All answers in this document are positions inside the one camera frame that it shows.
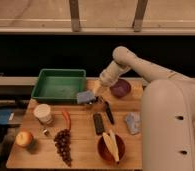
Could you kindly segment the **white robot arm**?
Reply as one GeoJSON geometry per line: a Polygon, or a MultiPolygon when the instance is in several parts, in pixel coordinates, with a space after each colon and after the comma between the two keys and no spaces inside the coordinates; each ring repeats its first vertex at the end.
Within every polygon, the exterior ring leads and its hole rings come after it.
{"type": "Polygon", "coordinates": [[[148,82],[140,108],[143,171],[195,171],[195,79],[119,46],[93,92],[101,94],[129,70],[148,82]]]}

